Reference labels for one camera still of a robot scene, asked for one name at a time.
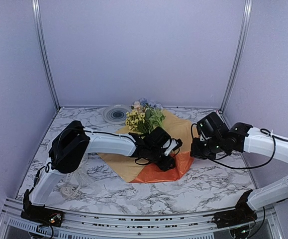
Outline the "green leafy fake stem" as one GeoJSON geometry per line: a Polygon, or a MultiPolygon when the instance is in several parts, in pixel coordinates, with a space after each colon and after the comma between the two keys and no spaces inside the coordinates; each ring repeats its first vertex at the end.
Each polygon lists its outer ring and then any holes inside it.
{"type": "Polygon", "coordinates": [[[156,127],[163,126],[165,116],[162,109],[145,107],[144,113],[144,128],[148,133],[152,132],[156,127]]]}

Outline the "brown orange wrapping paper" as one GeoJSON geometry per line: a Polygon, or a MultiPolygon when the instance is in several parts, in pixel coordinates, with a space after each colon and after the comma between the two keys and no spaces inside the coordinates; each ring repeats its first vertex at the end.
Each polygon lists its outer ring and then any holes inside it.
{"type": "Polygon", "coordinates": [[[168,110],[163,110],[163,129],[182,146],[165,156],[160,150],[139,152],[134,158],[118,154],[100,153],[99,157],[127,183],[159,183],[181,179],[190,169],[194,159],[190,156],[191,125],[168,110]]]}

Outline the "pink rose fake stem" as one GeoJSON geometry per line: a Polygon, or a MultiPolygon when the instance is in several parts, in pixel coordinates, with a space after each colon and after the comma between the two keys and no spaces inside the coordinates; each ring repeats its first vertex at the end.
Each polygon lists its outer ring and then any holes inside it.
{"type": "Polygon", "coordinates": [[[139,101],[135,101],[133,105],[131,106],[131,108],[134,110],[142,110],[143,106],[141,105],[139,101]]]}

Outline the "blue fake flower stem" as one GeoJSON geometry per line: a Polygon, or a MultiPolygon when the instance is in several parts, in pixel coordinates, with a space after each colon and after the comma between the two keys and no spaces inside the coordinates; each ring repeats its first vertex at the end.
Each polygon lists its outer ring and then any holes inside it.
{"type": "Polygon", "coordinates": [[[156,101],[149,101],[146,98],[141,98],[139,100],[139,103],[141,106],[146,107],[146,108],[153,108],[153,109],[159,109],[159,110],[163,110],[163,106],[161,103],[156,102],[156,101]]]}

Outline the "cream ribbon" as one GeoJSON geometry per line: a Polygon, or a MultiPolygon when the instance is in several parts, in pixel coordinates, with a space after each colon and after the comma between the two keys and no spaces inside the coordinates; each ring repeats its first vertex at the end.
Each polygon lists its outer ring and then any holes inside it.
{"type": "Polygon", "coordinates": [[[87,174],[81,170],[78,170],[74,173],[70,173],[65,180],[65,184],[60,188],[60,193],[62,197],[68,199],[68,198],[74,198],[78,192],[86,187],[88,185],[89,178],[87,174]],[[77,186],[70,184],[70,181],[72,178],[75,178],[77,181],[77,186]]]}

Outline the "yellow daisy fake bunch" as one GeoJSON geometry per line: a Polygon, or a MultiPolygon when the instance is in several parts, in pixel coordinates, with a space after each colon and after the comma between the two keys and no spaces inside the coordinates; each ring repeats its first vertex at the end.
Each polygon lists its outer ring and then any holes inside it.
{"type": "Polygon", "coordinates": [[[125,125],[130,131],[146,133],[145,122],[145,113],[143,112],[132,110],[126,113],[125,125]]]}

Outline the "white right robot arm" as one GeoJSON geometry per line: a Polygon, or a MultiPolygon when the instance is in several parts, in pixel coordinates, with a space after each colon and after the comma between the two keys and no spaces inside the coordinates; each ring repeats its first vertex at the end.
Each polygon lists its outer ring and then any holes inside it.
{"type": "MultiPolygon", "coordinates": [[[[239,152],[268,158],[264,163],[250,166],[250,170],[265,167],[273,160],[288,164],[288,138],[266,128],[257,128],[242,122],[228,127],[217,112],[211,112],[191,125],[191,131],[194,130],[198,136],[192,137],[190,155],[193,158],[209,160],[222,167],[234,169],[221,160],[233,152],[239,152]]],[[[241,223],[257,209],[286,199],[288,174],[265,187],[245,192],[232,210],[231,219],[241,223]]]]}

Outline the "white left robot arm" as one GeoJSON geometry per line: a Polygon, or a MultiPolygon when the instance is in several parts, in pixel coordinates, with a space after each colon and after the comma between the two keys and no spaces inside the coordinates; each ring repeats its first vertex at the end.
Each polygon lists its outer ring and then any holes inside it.
{"type": "Polygon", "coordinates": [[[45,203],[58,182],[76,171],[87,153],[117,154],[145,159],[160,170],[175,167],[171,152],[180,149],[182,141],[172,138],[164,129],[156,127],[151,133],[110,133],[86,128],[78,120],[72,121],[48,147],[46,164],[38,169],[31,189],[26,190],[23,205],[36,221],[47,218],[45,203]]]}

